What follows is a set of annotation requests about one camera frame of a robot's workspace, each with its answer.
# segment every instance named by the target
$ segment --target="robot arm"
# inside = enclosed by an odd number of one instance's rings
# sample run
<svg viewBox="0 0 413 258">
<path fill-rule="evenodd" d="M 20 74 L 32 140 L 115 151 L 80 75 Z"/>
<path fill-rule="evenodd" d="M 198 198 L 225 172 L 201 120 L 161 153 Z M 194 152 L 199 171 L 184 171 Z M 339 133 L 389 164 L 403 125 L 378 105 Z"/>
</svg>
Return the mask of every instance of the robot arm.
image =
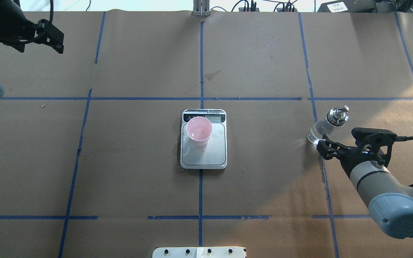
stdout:
<svg viewBox="0 0 413 258">
<path fill-rule="evenodd" d="M 372 219 L 385 234 L 399 239 L 413 237 L 413 185 L 401 185 L 386 167 L 393 143 L 413 137 L 367 128 L 354 128 L 351 134 L 356 147 L 332 142 L 324 135 L 317 145 L 318 152 L 326 160 L 340 160 Z M 381 147 L 387 147 L 386 154 Z"/>
<path fill-rule="evenodd" d="M 25 18 L 15 2 L 0 0 L 0 43 L 24 52 L 25 44 L 35 42 L 48 45 L 62 54 L 64 34 L 52 24 L 53 10 L 51 0 L 50 20 L 33 23 Z"/>
</svg>

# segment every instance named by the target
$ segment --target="wire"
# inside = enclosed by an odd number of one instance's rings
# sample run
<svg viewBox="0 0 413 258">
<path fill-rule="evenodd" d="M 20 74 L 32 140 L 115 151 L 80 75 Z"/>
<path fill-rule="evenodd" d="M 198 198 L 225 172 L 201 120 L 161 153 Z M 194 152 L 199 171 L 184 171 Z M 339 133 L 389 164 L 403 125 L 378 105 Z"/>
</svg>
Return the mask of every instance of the wire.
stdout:
<svg viewBox="0 0 413 258">
<path fill-rule="evenodd" d="M 223 7 L 220 7 L 220 6 L 215 6 L 215 7 L 211 8 L 211 10 L 213 10 L 214 8 L 221 8 L 221 9 L 227 11 L 226 9 L 224 9 Z"/>
<path fill-rule="evenodd" d="M 283 7 L 285 7 L 285 3 L 282 3 L 282 2 L 277 3 L 277 5 L 276 5 L 275 8 L 274 8 L 274 11 L 277 10 L 277 7 L 278 7 L 279 5 L 281 5 L 281 4 L 283 4 Z"/>
<path fill-rule="evenodd" d="M 248 0 L 240 0 L 240 1 L 238 1 L 238 2 L 236 3 L 236 5 L 234 5 L 234 7 L 232 8 L 231 11 L 234 11 L 235 7 L 236 7 L 240 2 L 242 2 L 242 1 L 245 1 L 246 4 L 248 4 L 248 6 L 250 6 L 250 3 L 248 2 Z"/>
<path fill-rule="evenodd" d="M 11 45 L 11 44 L 25 45 L 25 44 L 28 44 L 28 43 L 35 42 L 35 41 L 37 41 L 38 39 L 41 39 L 43 36 L 45 36 L 47 34 L 47 31 L 49 30 L 49 27 L 50 27 L 53 19 L 54 19 L 54 0 L 51 0 L 51 14 L 50 14 L 50 17 L 49 17 L 49 23 L 44 28 L 44 31 L 41 34 L 39 34 L 35 38 L 29 39 L 27 41 L 17 41 L 17 40 L 3 39 L 3 38 L 0 37 L 0 43 L 8 44 L 8 45 Z"/>
<path fill-rule="evenodd" d="M 395 142 L 406 142 L 408 140 L 413 140 L 413 137 L 396 137 Z"/>
</svg>

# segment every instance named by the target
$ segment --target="metal bottle top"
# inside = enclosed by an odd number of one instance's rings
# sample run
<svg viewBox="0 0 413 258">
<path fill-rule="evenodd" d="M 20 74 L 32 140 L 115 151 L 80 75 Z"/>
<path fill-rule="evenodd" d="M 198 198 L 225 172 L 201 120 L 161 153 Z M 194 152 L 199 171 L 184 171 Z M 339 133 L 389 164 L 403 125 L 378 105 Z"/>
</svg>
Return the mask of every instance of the metal bottle top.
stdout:
<svg viewBox="0 0 413 258">
<path fill-rule="evenodd" d="M 327 119 L 334 126 L 342 126 L 348 121 L 348 110 L 347 106 L 335 107 L 329 110 Z"/>
</svg>

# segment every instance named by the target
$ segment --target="scale display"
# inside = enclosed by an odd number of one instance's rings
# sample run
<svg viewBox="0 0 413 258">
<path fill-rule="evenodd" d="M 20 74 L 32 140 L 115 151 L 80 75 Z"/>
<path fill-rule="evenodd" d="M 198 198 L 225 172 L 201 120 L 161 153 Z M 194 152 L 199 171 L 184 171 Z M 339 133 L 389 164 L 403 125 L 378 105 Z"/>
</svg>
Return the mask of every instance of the scale display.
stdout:
<svg viewBox="0 0 413 258">
<path fill-rule="evenodd" d="M 187 123 L 196 116 L 210 120 L 213 132 L 208 144 L 195 146 L 186 132 Z M 222 109 L 186 109 L 181 121 L 180 165 L 188 169 L 223 169 L 227 166 L 226 112 Z"/>
</svg>

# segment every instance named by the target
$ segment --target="plastic cup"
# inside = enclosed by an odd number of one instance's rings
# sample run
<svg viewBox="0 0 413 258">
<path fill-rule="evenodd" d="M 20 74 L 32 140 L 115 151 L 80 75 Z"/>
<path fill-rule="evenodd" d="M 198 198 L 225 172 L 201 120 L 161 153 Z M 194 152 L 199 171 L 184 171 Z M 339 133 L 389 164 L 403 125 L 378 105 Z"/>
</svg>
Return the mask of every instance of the plastic cup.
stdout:
<svg viewBox="0 0 413 258">
<path fill-rule="evenodd" d="M 213 126 L 205 117 L 196 116 L 187 123 L 186 132 L 195 146 L 204 146 L 210 139 Z"/>
</svg>

